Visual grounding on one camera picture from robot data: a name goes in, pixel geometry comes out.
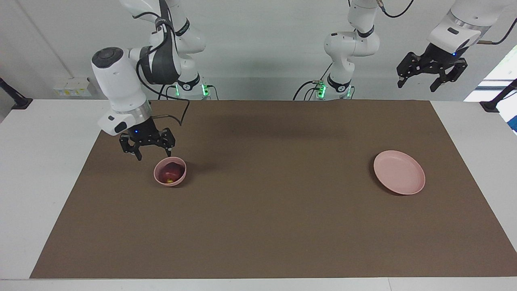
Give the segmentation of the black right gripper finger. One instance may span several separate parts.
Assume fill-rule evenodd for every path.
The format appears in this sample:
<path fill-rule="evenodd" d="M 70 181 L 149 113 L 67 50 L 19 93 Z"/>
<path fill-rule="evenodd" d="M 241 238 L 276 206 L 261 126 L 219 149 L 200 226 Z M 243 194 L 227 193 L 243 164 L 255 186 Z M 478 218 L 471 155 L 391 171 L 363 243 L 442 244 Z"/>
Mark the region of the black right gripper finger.
<path fill-rule="evenodd" d="M 158 132 L 158 146 L 166 151 L 167 157 L 172 156 L 172 149 L 175 147 L 176 139 L 169 128 Z"/>
<path fill-rule="evenodd" d="M 124 153 L 129 153 L 134 155 L 138 161 L 142 160 L 142 155 L 140 152 L 140 142 L 130 144 L 130 136 L 129 135 L 120 135 L 120 145 Z"/>

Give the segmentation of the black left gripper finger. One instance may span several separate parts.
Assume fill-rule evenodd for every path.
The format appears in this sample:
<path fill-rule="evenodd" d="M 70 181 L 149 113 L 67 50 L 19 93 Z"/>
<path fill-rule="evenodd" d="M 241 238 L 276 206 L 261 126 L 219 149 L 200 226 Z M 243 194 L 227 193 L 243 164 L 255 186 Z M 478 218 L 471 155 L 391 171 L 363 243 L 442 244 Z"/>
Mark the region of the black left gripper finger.
<path fill-rule="evenodd" d="M 399 65 L 397 65 L 398 88 L 401 89 L 410 77 L 423 73 L 421 60 L 421 56 L 416 55 L 414 52 L 408 52 Z"/>
<path fill-rule="evenodd" d="M 464 70 L 467 68 L 468 63 L 466 60 L 458 60 L 454 62 L 454 65 L 447 66 L 443 64 L 433 64 L 434 72 L 438 74 L 438 77 L 435 81 L 430 85 L 430 91 L 436 92 L 436 90 L 447 82 L 455 82 L 458 78 L 463 74 Z"/>

